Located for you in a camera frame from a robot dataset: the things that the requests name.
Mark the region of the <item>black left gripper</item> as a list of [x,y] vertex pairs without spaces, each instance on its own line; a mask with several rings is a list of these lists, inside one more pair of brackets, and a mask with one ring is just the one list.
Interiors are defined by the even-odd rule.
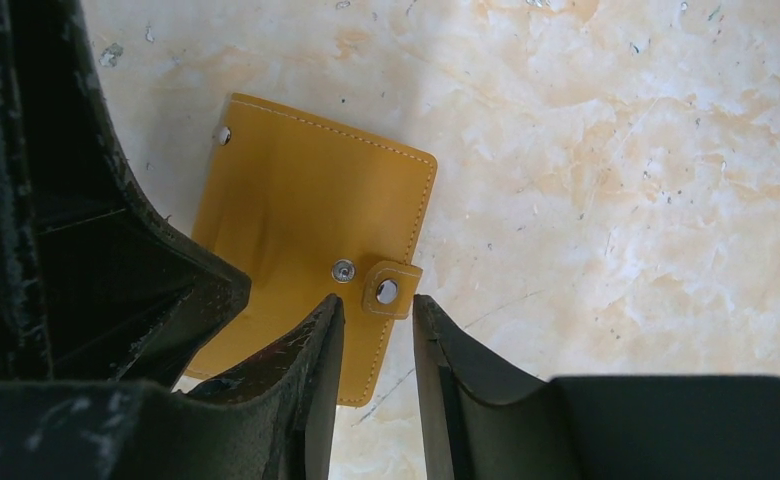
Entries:
[[0,380],[171,387],[249,291],[143,193],[81,4],[0,1]]

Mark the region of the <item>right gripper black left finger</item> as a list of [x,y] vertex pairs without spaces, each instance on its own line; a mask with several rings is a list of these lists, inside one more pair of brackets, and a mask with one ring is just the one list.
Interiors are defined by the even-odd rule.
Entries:
[[186,394],[150,381],[0,382],[0,479],[324,479],[344,309]]

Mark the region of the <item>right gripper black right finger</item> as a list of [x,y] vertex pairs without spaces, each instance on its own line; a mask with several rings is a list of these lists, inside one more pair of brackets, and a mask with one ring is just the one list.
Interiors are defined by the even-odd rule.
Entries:
[[542,380],[413,301],[431,479],[780,479],[780,377]]

